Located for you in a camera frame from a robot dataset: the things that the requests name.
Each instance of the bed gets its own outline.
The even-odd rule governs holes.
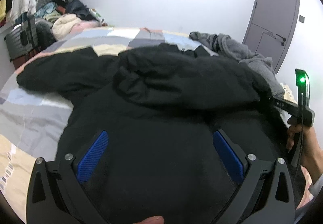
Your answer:
[[[92,46],[98,55],[118,55],[134,47],[160,43],[176,44],[180,50],[194,50],[203,46],[182,33],[147,28],[100,27],[68,35],[44,53],[60,54]],[[204,48],[210,55],[215,54]],[[26,196],[35,159],[55,159],[59,137],[67,125],[73,106],[57,94],[42,95],[20,88],[16,77],[13,74],[0,91],[0,191],[26,223]],[[285,98],[293,101],[289,87],[283,87]],[[309,187],[309,174],[305,169],[303,172],[307,180],[306,187]],[[305,192],[300,206],[310,198],[309,192]]]

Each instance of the door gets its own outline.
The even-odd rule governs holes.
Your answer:
[[[299,0],[255,0],[243,43],[272,57],[277,73],[287,54],[298,18]]]

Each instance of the blue gripper pad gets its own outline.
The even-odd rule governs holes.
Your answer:
[[[96,165],[107,148],[108,143],[108,133],[102,131],[78,163],[76,178],[79,183],[86,182],[90,179]]]
[[[219,131],[213,134],[213,146],[232,180],[241,184],[244,180],[243,164]]]

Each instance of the white wall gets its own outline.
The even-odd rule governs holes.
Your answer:
[[[0,89],[4,86],[8,78],[15,71],[14,65],[10,62],[8,54],[7,44],[4,41],[4,37],[12,30],[10,23],[0,28]]]
[[[96,8],[109,24],[148,27],[190,33],[227,33],[242,42],[254,0],[82,0]],[[323,6],[319,0],[300,0],[299,13],[305,23],[296,25],[295,34],[278,79],[289,84],[294,95],[295,68],[305,69],[311,81],[311,108],[316,112],[315,128],[323,147]]]

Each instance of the silver bolt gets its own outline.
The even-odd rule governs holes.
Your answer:
[[[36,159],[36,163],[37,163],[37,164],[41,164],[41,163],[43,163],[43,161],[44,161],[44,160],[43,160],[43,158],[42,158],[42,157],[39,157],[39,158],[37,158],[37,159]]]
[[[249,155],[248,155],[248,159],[250,159],[251,161],[255,161],[255,160],[256,160],[256,155],[254,155],[254,154],[249,154]]]
[[[279,158],[278,158],[278,162],[279,162],[280,164],[284,164],[284,163],[285,163],[285,160],[284,160],[282,157],[279,157]]]
[[[64,158],[66,160],[71,160],[73,158],[73,155],[71,153],[67,153]]]

